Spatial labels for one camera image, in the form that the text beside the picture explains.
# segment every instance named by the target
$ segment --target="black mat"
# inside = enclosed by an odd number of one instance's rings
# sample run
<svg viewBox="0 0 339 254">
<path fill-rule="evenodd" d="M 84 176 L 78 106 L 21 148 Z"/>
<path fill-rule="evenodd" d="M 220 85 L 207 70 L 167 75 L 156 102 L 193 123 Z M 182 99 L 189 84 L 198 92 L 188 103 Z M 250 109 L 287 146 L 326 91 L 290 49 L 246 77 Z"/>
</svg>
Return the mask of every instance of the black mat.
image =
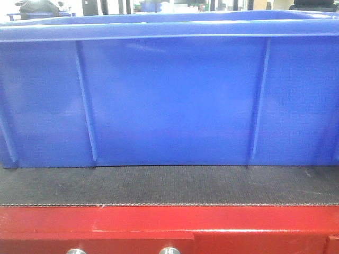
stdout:
<svg viewBox="0 0 339 254">
<path fill-rule="evenodd" d="M 0 168 L 0 205 L 338 205 L 339 167 Z"/>
</svg>

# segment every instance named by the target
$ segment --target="blue plastic crate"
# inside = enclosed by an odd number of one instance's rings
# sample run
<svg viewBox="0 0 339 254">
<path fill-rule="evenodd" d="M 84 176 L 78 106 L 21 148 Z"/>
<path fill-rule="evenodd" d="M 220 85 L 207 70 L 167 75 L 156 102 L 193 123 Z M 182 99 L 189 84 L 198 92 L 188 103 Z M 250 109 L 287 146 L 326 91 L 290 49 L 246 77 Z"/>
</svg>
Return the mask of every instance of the blue plastic crate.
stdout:
<svg viewBox="0 0 339 254">
<path fill-rule="evenodd" d="M 0 26 L 5 167 L 339 165 L 336 13 Z"/>
</svg>

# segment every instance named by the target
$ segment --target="metal knob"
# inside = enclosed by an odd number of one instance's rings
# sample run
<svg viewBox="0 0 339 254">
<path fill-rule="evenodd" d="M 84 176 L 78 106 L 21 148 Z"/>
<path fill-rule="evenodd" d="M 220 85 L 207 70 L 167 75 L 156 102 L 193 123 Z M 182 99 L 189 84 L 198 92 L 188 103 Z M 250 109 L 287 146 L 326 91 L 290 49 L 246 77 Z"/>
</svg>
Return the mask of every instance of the metal knob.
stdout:
<svg viewBox="0 0 339 254">
<path fill-rule="evenodd" d="M 162 249 L 159 254 L 180 254 L 180 251 L 172 247 L 167 247 Z"/>
<path fill-rule="evenodd" d="M 81 249 L 72 249 L 69 250 L 66 254 L 86 254 L 86 252 Z"/>
</svg>

